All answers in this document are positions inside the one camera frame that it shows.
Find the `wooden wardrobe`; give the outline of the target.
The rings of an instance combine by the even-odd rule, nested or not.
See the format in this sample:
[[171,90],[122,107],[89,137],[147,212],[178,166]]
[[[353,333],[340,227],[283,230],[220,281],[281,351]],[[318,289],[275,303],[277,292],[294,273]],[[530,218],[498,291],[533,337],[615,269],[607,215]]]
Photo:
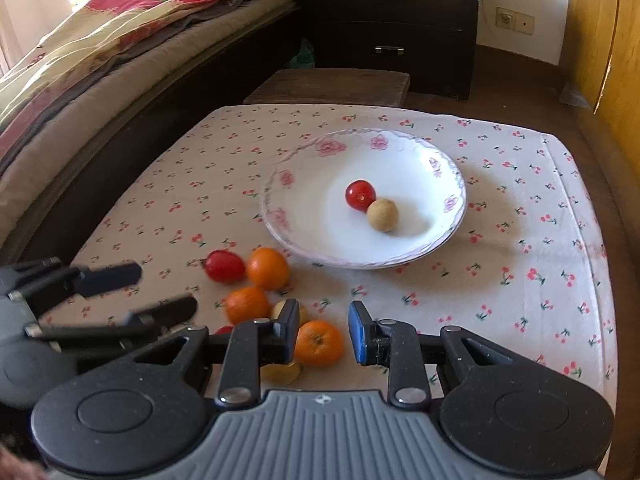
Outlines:
[[639,0],[568,0],[560,66],[616,198],[639,197]]

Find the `wall power outlet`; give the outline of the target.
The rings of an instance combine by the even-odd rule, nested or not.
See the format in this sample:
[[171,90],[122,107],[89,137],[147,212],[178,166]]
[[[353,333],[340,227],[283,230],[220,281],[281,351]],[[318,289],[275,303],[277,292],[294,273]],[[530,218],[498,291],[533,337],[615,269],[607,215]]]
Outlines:
[[510,30],[511,32],[533,35],[535,31],[535,18],[509,9],[497,8],[496,26]]

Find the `orange mandarin with stem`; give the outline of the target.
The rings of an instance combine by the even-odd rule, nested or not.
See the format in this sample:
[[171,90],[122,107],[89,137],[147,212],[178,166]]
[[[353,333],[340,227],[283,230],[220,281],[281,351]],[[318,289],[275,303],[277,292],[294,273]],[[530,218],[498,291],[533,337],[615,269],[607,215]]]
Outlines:
[[343,354],[344,339],[333,324],[313,320],[298,330],[294,360],[303,366],[328,367],[336,364]]

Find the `cherry print tablecloth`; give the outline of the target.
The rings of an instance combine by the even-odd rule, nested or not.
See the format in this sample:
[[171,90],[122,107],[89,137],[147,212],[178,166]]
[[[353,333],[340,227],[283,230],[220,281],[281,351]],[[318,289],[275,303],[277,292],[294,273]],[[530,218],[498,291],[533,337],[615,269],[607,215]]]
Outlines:
[[459,325],[616,398],[617,341],[598,220],[572,153],[515,126],[398,108],[229,106],[164,151],[76,262],[134,260],[136,286],[74,298],[51,325],[114,324],[190,292],[228,322],[214,250],[288,259],[312,318],[351,302],[424,334]]

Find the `dark wooden stool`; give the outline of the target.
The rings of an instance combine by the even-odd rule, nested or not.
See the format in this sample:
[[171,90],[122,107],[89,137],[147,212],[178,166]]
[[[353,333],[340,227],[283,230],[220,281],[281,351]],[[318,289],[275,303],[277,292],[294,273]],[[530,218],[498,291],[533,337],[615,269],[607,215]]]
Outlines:
[[401,107],[410,76],[391,70],[278,70],[245,100],[254,104],[345,104]]

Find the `floral red yellow quilt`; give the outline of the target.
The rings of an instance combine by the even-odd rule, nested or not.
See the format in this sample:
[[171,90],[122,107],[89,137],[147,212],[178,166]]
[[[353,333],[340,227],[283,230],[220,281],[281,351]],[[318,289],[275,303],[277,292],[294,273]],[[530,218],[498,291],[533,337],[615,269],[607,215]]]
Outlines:
[[63,93],[171,23],[220,0],[88,0],[1,78],[1,155]]

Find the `tan longan fruit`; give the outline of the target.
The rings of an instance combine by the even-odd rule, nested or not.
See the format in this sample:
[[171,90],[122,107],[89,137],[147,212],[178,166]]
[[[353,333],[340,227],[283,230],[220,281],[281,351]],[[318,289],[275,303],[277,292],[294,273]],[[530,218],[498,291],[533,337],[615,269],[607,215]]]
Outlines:
[[302,367],[296,363],[268,364],[260,369],[260,380],[268,386],[291,385],[299,378]]
[[395,202],[388,198],[378,198],[368,207],[367,220],[375,231],[393,231],[399,221],[399,211]]
[[[286,299],[278,301],[271,309],[271,317],[275,320],[285,306]],[[299,308],[299,325],[304,325],[309,321],[309,315],[303,304],[298,305]]]

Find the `white floral ceramic plate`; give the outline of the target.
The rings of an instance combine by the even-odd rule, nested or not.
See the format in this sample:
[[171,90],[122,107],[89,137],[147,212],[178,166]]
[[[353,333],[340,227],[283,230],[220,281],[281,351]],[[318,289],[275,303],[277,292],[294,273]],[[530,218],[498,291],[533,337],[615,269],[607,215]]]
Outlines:
[[295,255],[378,269],[434,252],[461,226],[466,188],[430,142],[379,128],[332,132],[296,148],[260,194],[262,220]]

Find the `bed with beige mattress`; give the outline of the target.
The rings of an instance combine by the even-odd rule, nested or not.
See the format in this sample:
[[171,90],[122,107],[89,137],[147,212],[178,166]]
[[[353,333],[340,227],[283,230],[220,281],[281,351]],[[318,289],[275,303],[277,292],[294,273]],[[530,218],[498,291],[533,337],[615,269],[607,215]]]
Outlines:
[[111,122],[216,42],[292,0],[220,0],[180,18],[67,90],[1,155],[1,260],[34,251],[38,230],[76,164],[110,137]]

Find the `dark wooden nightstand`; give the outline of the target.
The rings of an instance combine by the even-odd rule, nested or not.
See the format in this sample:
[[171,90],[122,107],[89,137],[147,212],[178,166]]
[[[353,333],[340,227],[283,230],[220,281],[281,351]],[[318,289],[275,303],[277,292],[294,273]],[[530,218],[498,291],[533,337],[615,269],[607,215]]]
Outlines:
[[468,98],[478,0],[297,0],[318,67],[393,70],[415,92]]

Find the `red cherry tomato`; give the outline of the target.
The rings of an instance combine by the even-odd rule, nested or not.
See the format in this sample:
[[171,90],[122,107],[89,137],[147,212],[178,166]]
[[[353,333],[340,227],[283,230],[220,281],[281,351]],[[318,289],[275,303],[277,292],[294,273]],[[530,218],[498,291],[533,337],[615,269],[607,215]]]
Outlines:
[[204,260],[207,276],[216,283],[234,284],[243,281],[246,270],[242,258],[228,250],[214,250]]
[[356,180],[346,188],[345,200],[352,209],[366,212],[369,206],[376,201],[375,188],[366,180]]
[[233,330],[233,326],[232,325],[221,326],[221,328],[218,328],[218,330],[216,330],[214,335],[230,334],[232,332],[232,330]]

